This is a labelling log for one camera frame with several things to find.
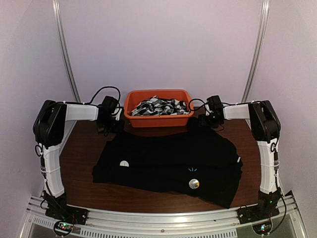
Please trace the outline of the black t-shirt blue logo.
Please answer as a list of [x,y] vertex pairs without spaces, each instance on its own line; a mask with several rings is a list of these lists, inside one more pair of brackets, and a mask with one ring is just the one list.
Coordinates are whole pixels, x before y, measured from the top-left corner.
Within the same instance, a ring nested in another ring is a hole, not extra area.
[[[166,136],[139,136],[127,131],[106,143],[93,167],[94,183],[176,192],[229,208],[242,176],[235,145],[191,117],[187,131]],[[129,167],[120,166],[127,161]],[[200,186],[191,189],[191,179]]]

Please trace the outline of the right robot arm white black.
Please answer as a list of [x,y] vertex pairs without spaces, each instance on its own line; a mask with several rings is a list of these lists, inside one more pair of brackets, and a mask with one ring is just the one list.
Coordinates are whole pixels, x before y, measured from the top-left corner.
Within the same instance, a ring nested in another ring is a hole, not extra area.
[[281,124],[269,100],[229,104],[218,95],[207,98],[199,115],[202,125],[217,128],[225,120],[249,120],[251,133],[257,142],[261,159],[261,184],[254,215],[264,219],[282,197],[279,184],[278,144]]

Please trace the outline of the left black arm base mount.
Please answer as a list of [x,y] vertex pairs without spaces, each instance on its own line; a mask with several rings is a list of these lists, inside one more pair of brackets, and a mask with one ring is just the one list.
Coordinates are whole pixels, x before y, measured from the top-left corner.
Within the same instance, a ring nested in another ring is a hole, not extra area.
[[88,210],[68,205],[62,207],[57,204],[49,204],[45,211],[45,215],[70,224],[85,225],[88,216]]

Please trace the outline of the round picture brooch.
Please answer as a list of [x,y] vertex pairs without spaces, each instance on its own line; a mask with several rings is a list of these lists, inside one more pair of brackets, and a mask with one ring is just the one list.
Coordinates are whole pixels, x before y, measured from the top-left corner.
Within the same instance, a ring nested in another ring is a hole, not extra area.
[[129,167],[129,163],[127,161],[121,161],[119,165],[122,167]]

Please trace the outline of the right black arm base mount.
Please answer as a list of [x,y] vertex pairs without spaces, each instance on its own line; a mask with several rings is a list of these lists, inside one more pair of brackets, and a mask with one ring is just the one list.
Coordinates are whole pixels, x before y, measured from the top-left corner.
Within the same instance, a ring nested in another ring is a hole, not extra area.
[[279,214],[280,212],[277,207],[261,210],[259,205],[242,206],[237,210],[237,216],[240,224],[267,220]]

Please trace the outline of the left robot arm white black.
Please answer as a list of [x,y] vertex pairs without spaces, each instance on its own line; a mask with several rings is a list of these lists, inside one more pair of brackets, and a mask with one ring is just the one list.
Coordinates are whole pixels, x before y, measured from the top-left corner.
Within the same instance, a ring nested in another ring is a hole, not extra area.
[[36,153],[41,159],[45,197],[52,206],[52,212],[60,220],[67,220],[71,216],[62,184],[59,159],[65,124],[69,121],[94,121],[98,133],[114,133],[123,128],[123,112],[119,102],[110,96],[106,96],[99,105],[53,100],[43,103],[34,122],[33,133],[37,143]]

